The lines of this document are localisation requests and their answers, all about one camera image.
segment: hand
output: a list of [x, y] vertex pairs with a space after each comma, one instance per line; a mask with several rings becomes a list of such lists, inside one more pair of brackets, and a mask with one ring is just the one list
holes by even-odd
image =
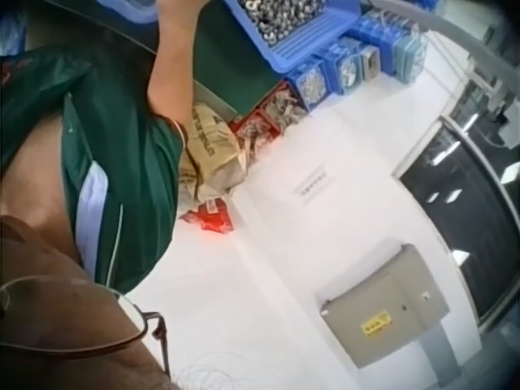
[[157, 0], [159, 27], [196, 28], [202, 8], [210, 0]]

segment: gray electrical box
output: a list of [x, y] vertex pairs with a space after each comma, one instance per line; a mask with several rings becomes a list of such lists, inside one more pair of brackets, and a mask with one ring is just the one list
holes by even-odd
[[420, 337], [449, 312], [417, 249], [401, 251], [368, 279], [322, 308], [322, 317], [356, 366]]

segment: yellow warning label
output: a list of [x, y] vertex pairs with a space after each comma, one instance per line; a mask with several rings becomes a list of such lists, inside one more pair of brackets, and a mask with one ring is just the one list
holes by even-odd
[[392, 325], [392, 318], [388, 312], [384, 311], [381, 314], [369, 319], [361, 325], [363, 333], [366, 337], [373, 337], [384, 331], [387, 327]]

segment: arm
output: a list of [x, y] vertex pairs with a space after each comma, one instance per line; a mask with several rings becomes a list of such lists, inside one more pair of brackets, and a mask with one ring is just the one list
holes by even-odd
[[159, 45], [148, 98], [158, 115], [186, 126], [193, 105], [193, 43], [207, 0], [158, 0]]

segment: red packaging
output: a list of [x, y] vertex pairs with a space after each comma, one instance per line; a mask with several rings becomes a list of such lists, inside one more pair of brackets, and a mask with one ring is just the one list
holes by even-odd
[[234, 230], [228, 207], [222, 199], [208, 201], [200, 205], [197, 211], [188, 211], [180, 219], [187, 223], [198, 224], [202, 230], [210, 232], [226, 234]]

